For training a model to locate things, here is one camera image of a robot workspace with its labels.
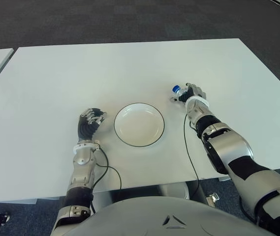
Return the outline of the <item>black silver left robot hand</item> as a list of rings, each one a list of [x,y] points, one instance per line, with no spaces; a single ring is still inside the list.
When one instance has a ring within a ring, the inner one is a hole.
[[[98,108],[88,108],[80,116],[78,121],[78,141],[92,140],[94,133],[105,120],[107,113]]]

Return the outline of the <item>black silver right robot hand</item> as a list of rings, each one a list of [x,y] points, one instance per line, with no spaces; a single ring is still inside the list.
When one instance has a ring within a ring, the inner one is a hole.
[[[186,103],[188,99],[193,96],[206,99],[206,93],[200,87],[190,83],[186,83],[186,86],[186,88],[182,88],[179,85],[175,85],[172,88],[172,91],[175,94],[175,96],[171,97],[170,101]]]

